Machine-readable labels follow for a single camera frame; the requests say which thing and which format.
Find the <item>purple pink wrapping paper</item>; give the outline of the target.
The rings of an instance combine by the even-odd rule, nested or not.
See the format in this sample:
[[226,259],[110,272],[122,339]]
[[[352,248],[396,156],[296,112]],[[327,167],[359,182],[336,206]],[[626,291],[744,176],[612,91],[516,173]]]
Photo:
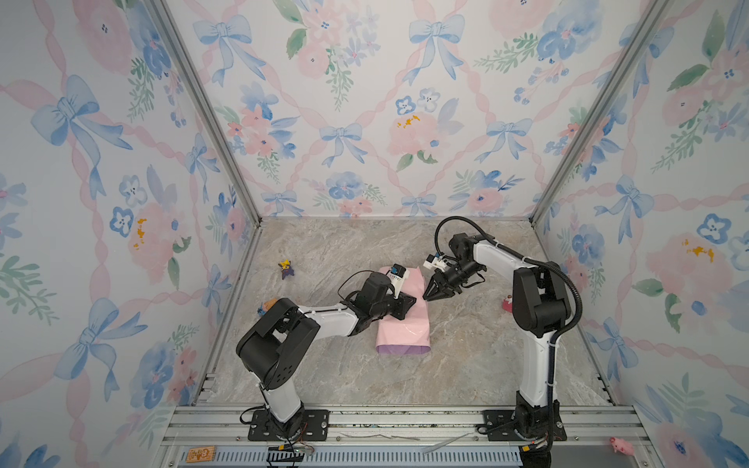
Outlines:
[[431,351],[428,304],[423,274],[418,268],[409,268],[409,278],[402,288],[403,294],[417,299],[404,320],[387,316],[378,322],[376,352],[380,355],[425,355]]

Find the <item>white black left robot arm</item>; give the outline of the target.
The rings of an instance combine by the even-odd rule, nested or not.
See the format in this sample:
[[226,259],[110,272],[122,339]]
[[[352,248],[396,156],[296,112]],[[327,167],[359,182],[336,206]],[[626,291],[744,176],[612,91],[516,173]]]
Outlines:
[[259,382],[263,409],[270,420],[291,427],[302,420],[304,403],[293,382],[298,367],[315,341],[355,337],[372,324],[406,318],[417,299],[403,291],[411,270],[394,264],[381,273],[368,270],[363,286],[326,307],[302,307],[280,298],[241,337],[236,354]]

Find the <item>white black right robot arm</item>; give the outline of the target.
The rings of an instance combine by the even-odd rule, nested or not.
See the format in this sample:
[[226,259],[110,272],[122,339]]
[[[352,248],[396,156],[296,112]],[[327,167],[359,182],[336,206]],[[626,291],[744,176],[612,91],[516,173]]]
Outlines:
[[553,262],[525,257],[497,242],[458,234],[452,255],[429,255],[423,266],[432,272],[422,296],[446,300],[473,287],[493,271],[512,281],[512,315],[524,333],[523,377],[516,393],[514,430],[527,440],[551,439],[559,402],[556,396],[557,347],[560,337],[581,316],[573,282]]

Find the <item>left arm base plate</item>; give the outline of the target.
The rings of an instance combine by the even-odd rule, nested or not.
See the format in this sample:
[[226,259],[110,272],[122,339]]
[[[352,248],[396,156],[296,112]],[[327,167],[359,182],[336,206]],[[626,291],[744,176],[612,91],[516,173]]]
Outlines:
[[252,418],[240,421],[248,426],[250,442],[325,442],[331,413],[326,409],[300,409],[288,421],[281,422],[269,409],[255,409]]

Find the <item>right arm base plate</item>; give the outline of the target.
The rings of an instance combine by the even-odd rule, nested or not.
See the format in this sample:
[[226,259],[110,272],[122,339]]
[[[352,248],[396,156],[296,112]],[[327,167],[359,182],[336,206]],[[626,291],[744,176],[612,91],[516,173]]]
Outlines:
[[549,429],[549,416],[546,408],[520,415],[514,409],[486,409],[476,430],[491,442],[542,441]]

